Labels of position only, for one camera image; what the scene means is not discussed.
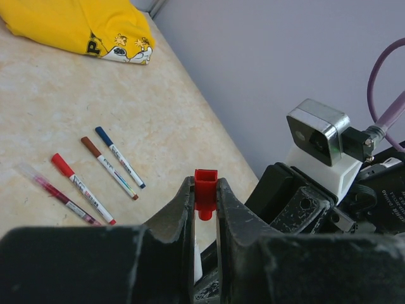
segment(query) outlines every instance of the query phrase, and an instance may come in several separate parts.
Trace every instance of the brown marker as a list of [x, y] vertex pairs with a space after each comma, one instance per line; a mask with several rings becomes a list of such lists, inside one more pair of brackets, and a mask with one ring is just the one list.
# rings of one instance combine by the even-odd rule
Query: brown marker
[[107, 161], [107, 159], [101, 154], [101, 152], [96, 148], [96, 146], [91, 142], [88, 137], [82, 137], [82, 143], [87, 149], [99, 160], [99, 162], [104, 166], [104, 168], [115, 178], [117, 183], [128, 193], [128, 195], [136, 200], [138, 198], [135, 191], [128, 185], [124, 178], [114, 169], [114, 167]]

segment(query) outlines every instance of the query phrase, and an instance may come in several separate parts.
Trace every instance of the brown marker cap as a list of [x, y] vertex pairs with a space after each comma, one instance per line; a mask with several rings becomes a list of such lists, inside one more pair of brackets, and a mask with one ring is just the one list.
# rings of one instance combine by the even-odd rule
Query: brown marker cap
[[101, 152], [96, 148], [96, 146], [91, 142], [91, 140], [85, 136], [81, 139], [82, 143], [86, 146], [87, 149], [97, 158], [101, 155]]

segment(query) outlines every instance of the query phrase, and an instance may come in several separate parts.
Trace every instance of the tabletop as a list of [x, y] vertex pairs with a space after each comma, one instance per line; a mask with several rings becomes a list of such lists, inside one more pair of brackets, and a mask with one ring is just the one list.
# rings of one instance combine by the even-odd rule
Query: tabletop
[[[114, 216], [139, 225], [197, 168], [216, 169], [242, 202], [258, 180], [147, 16], [156, 47], [147, 66], [90, 58], [13, 36], [0, 22], [0, 237], [26, 225], [86, 223], [16, 171], [26, 162], [105, 223], [50, 159], [59, 153]], [[139, 189], [94, 132], [102, 126], [146, 183]], [[80, 142], [88, 136], [137, 191], [131, 200]], [[201, 249], [215, 221], [196, 221]]]

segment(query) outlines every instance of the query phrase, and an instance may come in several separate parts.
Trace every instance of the blue marker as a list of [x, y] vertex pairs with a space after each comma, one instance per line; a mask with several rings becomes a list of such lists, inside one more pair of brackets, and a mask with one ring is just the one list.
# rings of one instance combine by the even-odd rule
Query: blue marker
[[125, 168], [125, 170], [131, 175], [131, 177], [136, 181], [137, 185], [144, 189], [146, 187], [145, 183], [140, 179], [139, 175], [135, 170], [131, 167], [129, 162], [122, 156], [119, 152], [118, 148], [113, 144], [113, 141], [108, 137], [107, 133], [103, 130], [102, 127], [97, 127], [96, 129], [97, 134], [101, 137], [101, 139], [106, 143], [110, 150], [112, 150], [113, 154], [117, 159], [120, 161], [121, 165]]

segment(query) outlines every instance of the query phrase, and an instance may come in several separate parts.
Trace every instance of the pen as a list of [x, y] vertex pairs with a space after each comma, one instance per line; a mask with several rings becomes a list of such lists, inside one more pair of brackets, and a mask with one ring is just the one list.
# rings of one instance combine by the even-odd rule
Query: pen
[[97, 127], [96, 129], [97, 134], [101, 137], [101, 139], [106, 143], [108, 148], [112, 150], [113, 154], [117, 159], [120, 161], [121, 165], [125, 168], [125, 170], [131, 175], [131, 177], [136, 181], [137, 185], [144, 189], [146, 187], [145, 183], [140, 179], [137, 172], [135, 172], [134, 168], [131, 167], [129, 162], [125, 159], [125, 157], [119, 152], [118, 148], [113, 144], [112, 140], [108, 137], [107, 133], [103, 130], [102, 127]]
[[75, 212], [80, 218], [84, 219], [86, 222], [93, 226], [101, 226], [94, 217], [89, 215], [86, 211], [77, 206], [70, 198], [64, 195], [61, 191], [57, 190], [51, 185], [48, 180], [41, 175], [38, 171], [32, 168], [27, 163], [21, 163], [17, 167], [19, 171], [28, 179], [30, 179], [34, 184], [39, 185], [45, 191], [47, 191], [51, 196], [57, 198], [62, 204], [68, 207], [71, 211]]
[[112, 164], [107, 161], [107, 159], [101, 154], [101, 152], [96, 148], [96, 146], [91, 142], [91, 140], [85, 136], [81, 139], [82, 143], [86, 146], [86, 148], [98, 159], [101, 165], [115, 178], [117, 183], [128, 193], [128, 195], [133, 199], [136, 200], [138, 198], [135, 191], [128, 185], [128, 183], [122, 178], [122, 176], [114, 169]]
[[60, 156], [59, 153], [56, 153], [52, 156], [51, 161], [54, 165], [60, 170], [60, 172], [69, 178], [72, 183], [76, 186], [77, 189], [84, 195], [84, 197], [90, 202], [90, 204], [101, 214], [104, 220], [107, 221], [110, 225], [116, 223], [115, 219], [109, 214], [107, 209], [99, 202], [99, 200], [91, 193], [89, 188], [78, 178], [72, 168], [65, 162], [65, 160]]

